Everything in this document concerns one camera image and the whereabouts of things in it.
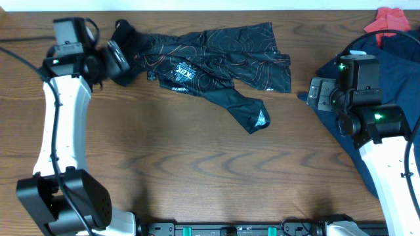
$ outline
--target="wooden table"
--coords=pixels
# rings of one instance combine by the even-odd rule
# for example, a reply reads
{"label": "wooden table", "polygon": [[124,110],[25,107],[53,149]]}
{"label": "wooden table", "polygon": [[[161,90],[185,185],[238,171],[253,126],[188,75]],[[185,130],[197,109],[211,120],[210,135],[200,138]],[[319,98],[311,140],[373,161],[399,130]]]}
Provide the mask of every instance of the wooden table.
{"label": "wooden table", "polygon": [[[91,174],[113,204],[139,218],[178,222],[279,222],[346,213],[383,221],[350,157],[296,98],[315,71],[375,18],[375,11],[257,12],[34,12],[8,13],[0,38],[54,35],[52,20],[88,16],[110,38],[124,18],[139,31],[191,31],[272,22],[278,48],[291,56],[292,93],[257,91],[271,125],[249,135],[223,108],[203,98],[159,88],[145,75],[129,87],[106,81],[95,88],[87,117]],[[420,14],[406,11],[412,26]],[[51,41],[3,43],[39,66]],[[16,198],[16,181],[29,178],[41,148],[42,83],[26,66],[0,55],[0,235],[38,235]]]}

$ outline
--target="green led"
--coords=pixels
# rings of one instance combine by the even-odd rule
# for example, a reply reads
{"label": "green led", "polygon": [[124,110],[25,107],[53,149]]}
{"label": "green led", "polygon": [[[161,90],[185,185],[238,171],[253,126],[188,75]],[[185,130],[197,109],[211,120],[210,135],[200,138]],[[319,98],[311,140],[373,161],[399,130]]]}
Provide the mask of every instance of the green led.
{"label": "green led", "polygon": [[375,114],[375,119],[376,119],[376,120],[379,120],[379,119],[381,119],[381,118],[383,118],[383,115],[378,114],[378,113],[376,113],[376,114]]}

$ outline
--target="dark blue fabric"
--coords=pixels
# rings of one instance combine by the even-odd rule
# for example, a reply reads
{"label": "dark blue fabric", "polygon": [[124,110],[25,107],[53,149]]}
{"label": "dark blue fabric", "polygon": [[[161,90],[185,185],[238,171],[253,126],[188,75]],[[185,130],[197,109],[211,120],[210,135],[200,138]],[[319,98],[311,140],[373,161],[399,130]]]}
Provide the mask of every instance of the dark blue fabric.
{"label": "dark blue fabric", "polygon": [[[409,33],[420,38],[419,31]],[[384,92],[383,103],[398,104],[404,110],[410,128],[413,129],[420,116],[420,46],[403,35],[383,37],[382,42],[383,46],[380,49],[375,36],[371,36],[356,43],[352,50],[362,50],[378,58],[380,64],[379,85]],[[318,77],[337,79],[339,68],[334,65],[335,60],[336,58],[332,59],[320,68],[317,71]],[[306,101],[307,94],[300,94],[298,97]],[[366,187],[378,198],[372,177],[359,152],[354,149],[351,137],[342,137],[335,127],[337,115],[327,111],[315,110],[315,112],[341,147],[350,155]],[[419,136],[420,134],[417,134],[414,140],[417,167],[420,167]]]}

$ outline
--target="green clip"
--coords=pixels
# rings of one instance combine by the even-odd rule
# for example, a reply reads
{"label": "green clip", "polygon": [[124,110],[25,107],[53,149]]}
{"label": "green clip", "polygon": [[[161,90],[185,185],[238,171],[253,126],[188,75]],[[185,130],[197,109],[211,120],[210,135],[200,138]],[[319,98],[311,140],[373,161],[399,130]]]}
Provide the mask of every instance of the green clip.
{"label": "green clip", "polygon": [[192,229],[191,229],[191,227],[184,227],[182,229],[182,236],[192,236]]}
{"label": "green clip", "polygon": [[268,227],[268,236],[277,236],[277,228]]}

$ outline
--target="pink fabric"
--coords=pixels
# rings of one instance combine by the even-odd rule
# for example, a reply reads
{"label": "pink fabric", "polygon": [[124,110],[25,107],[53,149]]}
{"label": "pink fabric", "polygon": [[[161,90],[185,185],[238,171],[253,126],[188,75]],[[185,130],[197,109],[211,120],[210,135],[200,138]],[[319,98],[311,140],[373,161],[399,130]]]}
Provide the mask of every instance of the pink fabric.
{"label": "pink fabric", "polygon": [[[408,22],[404,11],[399,8],[390,9],[389,7],[380,7],[378,9],[378,15],[376,21],[365,27],[366,32],[372,32],[376,30],[402,30],[409,31],[410,23]],[[394,36],[395,33],[380,33],[376,35],[376,41],[378,45],[382,45],[382,36]]]}

